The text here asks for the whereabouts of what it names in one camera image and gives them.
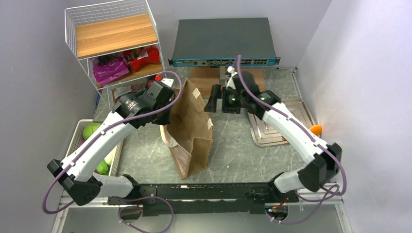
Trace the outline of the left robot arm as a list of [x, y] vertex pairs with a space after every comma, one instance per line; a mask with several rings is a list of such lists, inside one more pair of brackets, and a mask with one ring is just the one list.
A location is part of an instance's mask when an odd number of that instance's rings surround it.
[[170, 123], [166, 105], [175, 94], [172, 79], [155, 81], [146, 91], [128, 93], [120, 97], [104, 122], [75, 152], [62, 161], [52, 160], [47, 165], [53, 176], [79, 205], [96, 197], [120, 197], [135, 203], [140, 196], [139, 184], [129, 175], [119, 177], [95, 173], [98, 165], [120, 143], [147, 123]]

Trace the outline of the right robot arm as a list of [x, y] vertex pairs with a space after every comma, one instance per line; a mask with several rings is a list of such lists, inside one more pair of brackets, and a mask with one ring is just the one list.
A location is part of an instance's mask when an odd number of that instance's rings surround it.
[[305, 188], [318, 191], [341, 171], [342, 149], [337, 143], [329, 144], [304, 126], [272, 91], [260, 91], [253, 75], [248, 71], [227, 72], [225, 85], [215, 84], [204, 110], [216, 112], [217, 100], [222, 100], [222, 112], [238, 114], [244, 108], [248, 113], [272, 126], [299, 153], [305, 166], [276, 175], [268, 187], [268, 196], [280, 201], [289, 191]]

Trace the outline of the brown burlap grocery bag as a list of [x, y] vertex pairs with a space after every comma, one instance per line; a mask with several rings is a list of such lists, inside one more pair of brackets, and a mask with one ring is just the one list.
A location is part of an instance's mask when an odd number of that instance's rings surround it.
[[186, 79], [182, 96], [171, 108], [171, 123], [160, 126], [181, 179], [209, 167], [214, 125], [205, 106], [199, 89]]

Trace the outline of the orange fruit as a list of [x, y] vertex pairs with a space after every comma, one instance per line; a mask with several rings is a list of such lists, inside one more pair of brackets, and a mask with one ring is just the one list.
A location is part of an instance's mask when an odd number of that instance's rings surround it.
[[321, 125], [315, 124], [315, 125], [312, 125], [312, 126], [309, 128], [309, 130], [310, 130], [314, 135], [320, 136], [321, 133], [322, 133], [322, 131], [323, 131], [323, 128], [322, 128]]

